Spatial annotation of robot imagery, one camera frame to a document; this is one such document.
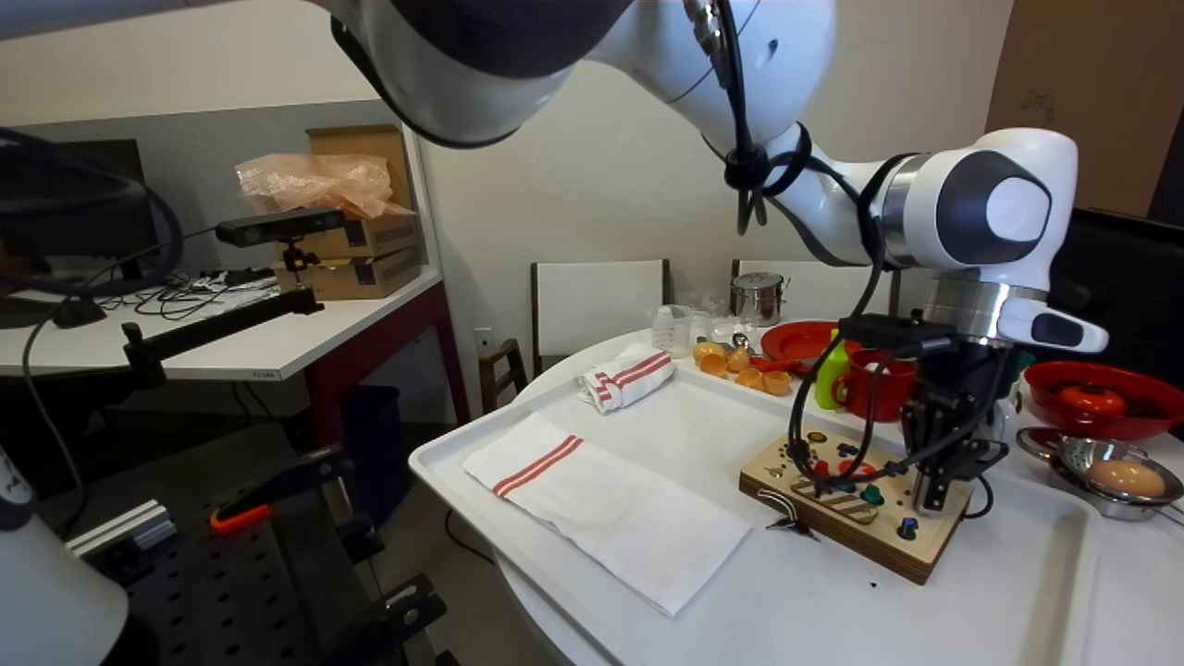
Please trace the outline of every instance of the white towel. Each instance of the white towel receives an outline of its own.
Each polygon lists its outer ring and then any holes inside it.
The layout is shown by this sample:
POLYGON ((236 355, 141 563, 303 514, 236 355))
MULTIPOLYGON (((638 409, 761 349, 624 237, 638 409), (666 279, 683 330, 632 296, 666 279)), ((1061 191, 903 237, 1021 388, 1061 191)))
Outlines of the white towel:
POLYGON ((595 409, 609 413, 657 392, 675 377, 675 357, 652 343, 630 343, 618 357, 592 366, 582 383, 595 409))
POLYGON ((472 451, 467 473, 556 526, 666 614, 682 614, 746 531, 702 494, 540 413, 472 451))

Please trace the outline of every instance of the cable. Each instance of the cable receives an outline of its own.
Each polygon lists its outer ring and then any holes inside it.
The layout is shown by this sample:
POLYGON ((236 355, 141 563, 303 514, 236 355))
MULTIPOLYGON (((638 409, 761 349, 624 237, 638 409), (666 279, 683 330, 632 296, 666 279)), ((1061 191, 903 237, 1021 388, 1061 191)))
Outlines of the cable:
POLYGON ((376 565, 375 565, 375 557, 365 557, 365 571, 369 571, 375 599, 380 599, 380 586, 376 586, 376 565))
POLYGON ((60 535, 72 535, 72 529, 73 529, 77 517, 85 514, 89 486, 85 486, 85 476, 77 473, 73 451, 72 451, 64 428, 54 424, 54 417, 49 413, 49 408, 44 408, 44 398, 41 398, 41 388, 36 388, 36 381, 33 381, 28 357, 33 357, 33 343, 36 343, 36 335, 41 335, 44 324, 49 324, 49 317, 41 317, 41 323, 28 330, 28 335, 25 335, 25 349, 21 349, 21 377, 25 377, 28 398, 33 398, 33 408, 36 408, 49 435, 60 443, 64 461, 65 461, 72 482, 73 482, 73 507, 72 507, 72 514, 54 526, 60 535))
POLYGON ((993 381, 989 381, 983 402, 979 402, 979 409, 977 409, 961 428, 955 428, 955 431, 947 431, 947 435, 939 435, 935 443, 908 456, 903 465, 926 461, 926 459, 939 456, 944 446, 973 435, 973 431, 989 422, 989 413, 993 413, 993 408, 995 408, 995 392, 1000 392, 1003 370, 1005 370, 1005 361, 995 361, 995 375, 993 375, 993 381))
POLYGON ((967 522, 977 522, 977 517, 993 514, 993 507, 995 507, 995 489, 993 489, 989 473, 977 473, 977 486, 983 489, 983 507, 961 510, 967 522))
POLYGON ((273 422, 273 413, 271 413, 271 408, 266 408, 266 398, 255 392, 255 383, 242 383, 255 402, 260 402, 260 409, 273 422))
POLYGON ((445 510, 445 535, 449 535, 455 547, 463 547, 463 552, 469 552, 472 557, 481 557, 481 563, 491 565, 491 556, 487 556, 487 552, 467 545, 467 539, 450 529, 450 507, 445 510))
POLYGON ((184 323, 197 309, 217 302, 221 292, 192 290, 188 279, 178 279, 174 283, 143 292, 133 309, 149 317, 184 323))
MULTIPOLYGON (((850 186, 841 170, 833 170, 830 164, 823 164, 823 160, 815 160, 815 156, 805 160, 805 170, 819 170, 819 174, 825 174, 830 180, 836 180, 836 190, 856 203, 860 239, 863 239, 863 249, 867 249, 867 254, 871 254, 871 264, 873 264, 873 271, 871 271, 871 279, 867 279, 867 283, 863 283, 863 296, 856 298, 856 308, 850 308, 850 313, 849 313, 850 323, 860 323, 860 317, 867 313, 867 308, 871 308, 871 298, 873 298, 873 292, 876 292, 876 283, 881 283, 881 272, 886 272, 886 237, 876 234, 871 206, 873 206, 881 186, 888 180, 888 174, 892 174, 903 160, 911 160, 911 150, 899 150, 899 156, 886 160, 886 164, 876 165, 876 174, 863 186, 863 191, 856 191, 856 186, 850 186)), ((819 381, 819 370, 825 366, 825 357, 830 357, 841 343, 842 343, 842 330, 836 330, 836 335, 830 340, 830 349, 825 349, 825 351, 815 357, 815 366, 805 370, 798 392, 793 394, 793 417, 789 417, 789 459, 798 465, 803 476, 815 482, 819 493, 823 493, 823 489, 833 489, 833 486, 849 486, 849 482, 856 476, 860 461, 867 459, 871 441, 873 441, 873 409, 871 409, 867 422, 863 422, 863 441, 860 441, 856 461, 850 461, 841 476, 830 476, 830 482, 815 476, 815 470, 812 470, 812 443, 803 441, 803 409, 805 409, 805 392, 812 392, 815 381, 819 381)))
POLYGON ((231 392, 234 392, 234 402, 245 409, 245 417, 255 417, 236 381, 231 383, 231 392))

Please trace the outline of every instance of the red plate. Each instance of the red plate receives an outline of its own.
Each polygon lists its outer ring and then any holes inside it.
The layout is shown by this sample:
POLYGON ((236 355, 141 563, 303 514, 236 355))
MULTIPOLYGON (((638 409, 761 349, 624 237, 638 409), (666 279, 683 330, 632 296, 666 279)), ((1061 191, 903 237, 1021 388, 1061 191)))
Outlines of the red plate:
POLYGON ((761 335, 761 355, 777 370, 812 375, 836 323, 793 323, 761 335))
POLYGON ((1027 366, 1032 413, 1071 435, 1147 441, 1184 422, 1184 392, 1122 366, 1104 361, 1036 361, 1027 366))

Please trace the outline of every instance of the wooden platform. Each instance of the wooden platform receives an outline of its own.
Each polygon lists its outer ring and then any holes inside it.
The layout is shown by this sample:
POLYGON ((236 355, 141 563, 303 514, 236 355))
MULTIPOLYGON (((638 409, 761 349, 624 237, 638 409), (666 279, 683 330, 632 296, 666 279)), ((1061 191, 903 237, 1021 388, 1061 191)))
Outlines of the wooden platform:
MULTIPOLYGON (((841 461, 841 443, 856 446, 850 435, 836 431, 812 431, 812 451, 825 461, 841 461)), ((741 470, 741 489, 771 507, 777 498, 796 503, 798 517, 849 545, 850 552, 903 573, 908 579, 926 586, 932 565, 939 563, 947 539, 955 535, 961 510, 971 503, 971 486, 951 486, 944 514, 921 517, 914 510, 914 470, 903 476, 881 476, 873 482, 886 494, 881 507, 867 498, 867 486, 856 486, 856 493, 825 493, 819 494, 815 486, 796 470, 796 461, 784 456, 784 443, 765 446, 754 461, 741 470), (903 517, 914 517, 914 535, 899 535, 903 517)))

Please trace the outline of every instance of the cardboard box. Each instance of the cardboard box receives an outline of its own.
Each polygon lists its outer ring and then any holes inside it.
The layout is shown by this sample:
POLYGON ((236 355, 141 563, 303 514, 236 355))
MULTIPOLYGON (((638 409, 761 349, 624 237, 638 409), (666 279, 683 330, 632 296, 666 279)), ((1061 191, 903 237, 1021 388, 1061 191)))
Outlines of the cardboard box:
POLYGON ((1184 221, 1179 26, 1179 0, 1013 0, 989 126, 1071 134, 1077 206, 1184 221))
POLYGON ((342 228, 326 228, 301 239, 303 250, 322 259, 397 254, 421 250, 417 216, 389 212, 380 217, 349 217, 342 228))
POLYGON ((417 212, 407 143, 397 126, 322 126, 307 128, 311 156, 380 156, 391 174, 391 198, 417 212))
POLYGON ((301 249, 322 259, 375 259, 416 250, 421 264, 421 227, 416 216, 416 186, 407 165, 407 143, 397 126, 326 126, 307 128, 311 156, 380 156, 391 180, 391 212, 380 217, 352 217, 343 228, 303 237, 301 249))
POLYGON ((322 259, 307 271, 273 267, 280 290, 311 290, 319 298, 380 298, 417 272, 416 250, 376 259, 322 259))

